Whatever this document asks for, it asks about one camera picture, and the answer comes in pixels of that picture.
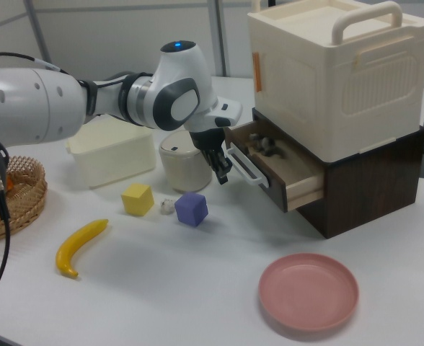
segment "pink plate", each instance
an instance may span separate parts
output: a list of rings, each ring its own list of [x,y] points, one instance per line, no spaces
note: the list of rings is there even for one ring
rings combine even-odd
[[[317,332],[342,324],[358,303],[353,274],[320,254],[292,254],[274,261],[259,282],[265,310],[287,327]]]

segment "lid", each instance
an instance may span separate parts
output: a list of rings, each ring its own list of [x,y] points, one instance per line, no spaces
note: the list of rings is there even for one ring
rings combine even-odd
[[[376,6],[372,7],[372,5],[351,0],[303,0],[274,6],[258,13],[250,13],[249,16],[309,42],[331,46],[332,31],[339,18],[353,10],[368,13],[375,8]],[[346,27],[343,40],[375,35],[381,30],[391,28],[392,16],[383,16],[379,10],[370,12],[371,14],[368,17],[365,16],[366,18],[357,16],[357,19]],[[417,17],[405,16],[402,26],[415,25],[418,21]]]
[[[172,156],[194,156],[200,153],[199,149],[194,146],[190,133],[186,130],[174,132],[165,138],[159,146],[159,150],[163,154]]]
[[[68,140],[72,154],[90,151],[134,141],[151,134],[150,128],[137,126],[113,117],[93,120],[83,125],[79,132]]]

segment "box handle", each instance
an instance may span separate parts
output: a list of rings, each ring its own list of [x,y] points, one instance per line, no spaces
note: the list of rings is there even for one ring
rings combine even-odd
[[[234,168],[238,171],[238,173],[241,174],[247,184],[263,184],[263,186],[269,187],[267,177],[233,143],[231,143],[231,148],[226,150],[226,153],[228,158],[231,160]],[[245,164],[246,167],[256,176],[256,178],[252,178],[241,166],[241,164],[233,157],[233,155],[236,155],[238,159],[241,160],[241,162]]]
[[[385,1],[380,4],[374,4],[368,7],[354,9],[353,11],[345,13],[334,23],[334,27],[332,28],[332,44],[339,45],[342,43],[343,31],[348,26],[358,22],[362,22],[364,20],[384,16],[386,14],[392,15],[391,27],[401,27],[402,10],[401,7],[393,1]]]

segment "drawer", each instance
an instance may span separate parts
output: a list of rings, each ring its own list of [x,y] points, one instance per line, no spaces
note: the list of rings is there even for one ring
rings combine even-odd
[[[272,138],[274,150],[268,156],[258,150],[251,134]],[[244,170],[252,178],[257,178],[252,164],[268,180],[259,186],[284,212],[293,210],[323,198],[324,166],[306,149],[300,147],[282,130],[263,118],[233,128],[226,129],[226,147],[232,148],[230,156],[238,170]]]

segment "yellow banana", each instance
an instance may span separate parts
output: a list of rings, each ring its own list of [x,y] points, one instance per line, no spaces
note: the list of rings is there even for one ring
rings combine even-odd
[[[102,233],[107,224],[107,219],[95,220],[74,232],[62,243],[55,257],[56,266],[62,274],[77,277],[78,272],[71,266],[71,258],[82,245]]]

